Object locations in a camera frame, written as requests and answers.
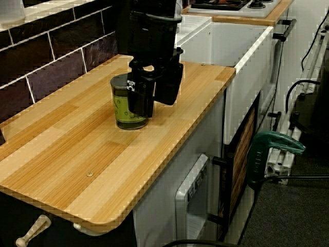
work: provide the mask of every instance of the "green jar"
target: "green jar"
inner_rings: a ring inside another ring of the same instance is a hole
[[[138,116],[128,109],[127,74],[111,79],[113,103],[117,126],[124,130],[138,130],[148,123],[148,118]]]

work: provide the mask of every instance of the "white grout line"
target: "white grout line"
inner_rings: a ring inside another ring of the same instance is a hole
[[[103,21],[103,11],[101,11],[101,20],[102,20],[102,25],[103,25],[103,32],[105,35],[105,28],[104,28],[104,21]]]
[[[33,104],[34,104],[35,103],[35,99],[33,97],[33,93],[32,93],[32,89],[31,89],[31,86],[30,86],[29,78],[27,78],[27,76],[25,76],[25,78],[26,78],[27,86],[29,87],[30,94],[31,94],[31,97],[32,97],[32,101],[33,101]]]
[[[11,36],[11,33],[10,33],[10,29],[8,29],[8,33],[9,33],[9,37],[10,37],[10,41],[11,41],[11,45],[14,44],[14,41],[12,40],[12,36]]]
[[[77,22],[77,21],[79,21],[79,20],[82,20],[82,19],[84,19],[84,18],[86,18],[86,17],[89,17],[89,16],[91,16],[91,15],[93,15],[93,14],[97,14],[97,13],[99,13],[99,12],[105,10],[105,9],[109,9],[109,8],[111,8],[111,7],[112,7],[112,6],[110,6],[110,7],[106,7],[106,8],[101,9],[101,10],[97,10],[97,11],[94,12],[94,13],[91,13],[91,14],[85,15],[85,16],[83,16],[83,17],[81,17],[81,18],[78,18],[78,19],[76,19],[76,20],[74,20],[74,21],[70,21],[70,22],[67,22],[67,23],[65,23],[65,24],[63,24],[63,25],[61,25],[61,26],[58,26],[58,27],[52,28],[52,29],[50,29],[50,30],[48,30],[48,31],[41,32],[41,33],[39,33],[39,34],[37,34],[37,35],[34,35],[34,36],[32,36],[32,37],[30,37],[30,38],[28,38],[28,39],[25,39],[25,40],[19,41],[19,42],[15,43],[15,44],[12,44],[12,45],[9,45],[9,46],[7,46],[7,47],[5,47],[5,48],[2,48],[2,49],[0,49],[0,51],[6,50],[6,49],[8,49],[8,48],[10,48],[10,47],[17,46],[17,45],[22,44],[22,43],[24,43],[24,42],[26,42],[26,41],[32,40],[32,39],[34,39],[34,38],[36,38],[36,37],[39,37],[39,36],[41,36],[41,35],[44,35],[44,34],[46,34],[46,33],[48,33],[48,32],[54,31],[54,30],[56,30],[56,29],[59,29],[59,28],[61,28],[61,27],[66,26],[66,25],[69,25],[69,24],[72,24],[72,23]]]
[[[52,58],[55,61],[55,54],[53,53],[52,44],[50,41],[50,34],[49,34],[49,32],[47,34],[48,34],[49,45],[50,45],[50,49],[51,49],[51,53],[52,53]]]
[[[86,61],[84,61],[83,49],[80,48],[80,50],[81,50],[82,61],[83,61],[83,66],[84,66],[84,72],[87,73],[87,66],[86,66]]]
[[[14,84],[15,82],[17,82],[17,81],[19,81],[19,80],[22,80],[22,79],[25,78],[26,76],[29,76],[29,75],[33,74],[34,72],[36,72],[36,71],[38,71],[38,70],[41,70],[41,69],[43,69],[43,68],[45,68],[45,67],[51,65],[52,63],[55,63],[56,61],[58,61],[58,60],[60,60],[60,59],[63,59],[63,58],[65,58],[65,57],[67,57],[68,55],[71,55],[71,54],[77,52],[79,49],[82,49],[82,48],[84,48],[84,47],[86,47],[86,46],[88,46],[88,45],[90,45],[90,44],[93,44],[93,43],[99,41],[100,39],[103,39],[103,38],[106,37],[106,36],[110,36],[110,35],[113,34],[113,33],[114,33],[114,32],[111,32],[111,33],[109,33],[109,34],[106,34],[106,35],[104,35],[104,36],[102,36],[102,37],[100,37],[100,38],[94,40],[94,41],[91,41],[90,43],[88,43],[88,44],[86,44],[86,45],[83,45],[83,46],[81,46],[80,48],[78,48],[78,49],[76,49],[76,50],[74,50],[74,51],[71,51],[71,52],[69,52],[68,54],[65,54],[65,55],[61,56],[60,58],[57,58],[56,60],[51,61],[51,62],[49,62],[49,63],[47,63],[47,64],[41,66],[40,68],[37,68],[37,69],[35,69],[35,70],[33,70],[33,71],[31,71],[31,72],[25,74],[24,76],[21,76],[21,77],[15,79],[15,80],[9,82],[8,84],[2,85],[2,86],[0,86],[0,89],[4,89],[5,87],[7,87],[7,86],[9,86],[9,85],[11,85],[11,84]]]
[[[73,17],[74,17],[74,20],[76,20],[76,13],[74,11],[74,8],[72,8],[72,11],[73,11]]]

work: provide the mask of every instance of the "black cabinet door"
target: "black cabinet door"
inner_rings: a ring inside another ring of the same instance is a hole
[[[91,237],[73,228],[73,223],[0,192],[0,247],[16,247],[42,214],[51,219],[51,226],[33,238],[28,247],[137,247],[133,213],[121,225],[99,237]]]

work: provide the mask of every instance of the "wooden countertop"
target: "wooden countertop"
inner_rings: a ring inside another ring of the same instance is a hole
[[[236,24],[249,24],[260,26],[275,26],[280,20],[280,16],[286,11],[287,8],[293,3],[294,0],[281,0],[274,10],[266,18],[251,18],[251,17],[239,17],[239,16],[226,16],[226,15],[213,15],[213,14],[198,14],[188,13],[188,8],[183,10],[183,14],[186,15],[199,15],[199,16],[212,16],[213,22],[225,22]]]
[[[235,75],[183,62],[176,103],[156,103],[146,127],[126,131],[109,81],[130,60],[116,56],[0,124],[1,192],[97,232],[124,220]]]

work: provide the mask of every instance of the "tile wall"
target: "tile wall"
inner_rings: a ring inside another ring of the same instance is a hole
[[[114,14],[95,0],[0,30],[0,123],[115,56]]]

